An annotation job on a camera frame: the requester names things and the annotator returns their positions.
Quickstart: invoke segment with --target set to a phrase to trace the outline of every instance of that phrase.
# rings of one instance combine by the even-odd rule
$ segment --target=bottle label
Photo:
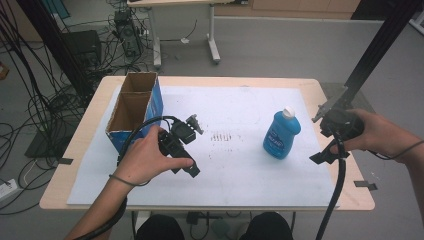
[[[281,141],[280,137],[278,136],[278,134],[275,132],[274,129],[270,129],[267,138],[268,138],[268,141],[271,143],[270,147],[277,148],[279,151],[284,150],[284,143],[283,141]]]

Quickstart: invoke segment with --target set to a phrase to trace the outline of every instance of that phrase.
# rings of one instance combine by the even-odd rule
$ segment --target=white bottle cap
[[[286,106],[283,110],[283,117],[285,119],[292,119],[294,118],[296,113],[294,112],[294,109],[290,106]]]

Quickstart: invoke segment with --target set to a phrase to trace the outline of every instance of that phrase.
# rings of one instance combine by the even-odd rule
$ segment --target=person's left hand
[[[164,171],[193,165],[190,158],[168,158],[160,152],[158,133],[161,130],[152,125],[145,138],[137,139],[113,175],[133,184],[142,184]]]

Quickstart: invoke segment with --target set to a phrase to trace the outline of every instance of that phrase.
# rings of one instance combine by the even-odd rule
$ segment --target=person's leg
[[[136,239],[184,240],[184,234],[174,218],[156,214],[141,225],[137,231]]]
[[[252,219],[240,240],[293,240],[287,221],[276,212],[265,212]]]

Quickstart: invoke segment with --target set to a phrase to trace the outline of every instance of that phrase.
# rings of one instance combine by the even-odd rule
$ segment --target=white paper sheet
[[[309,156],[320,151],[312,122],[298,89],[253,87],[161,87],[164,115],[181,120],[197,114],[203,135],[184,146],[201,172],[162,173],[135,188],[128,205],[175,207],[325,207],[334,185],[325,164]],[[68,204],[91,204],[117,151],[105,134],[119,89],[86,152]],[[302,130],[283,160],[270,156],[262,141],[275,112],[296,111]]]

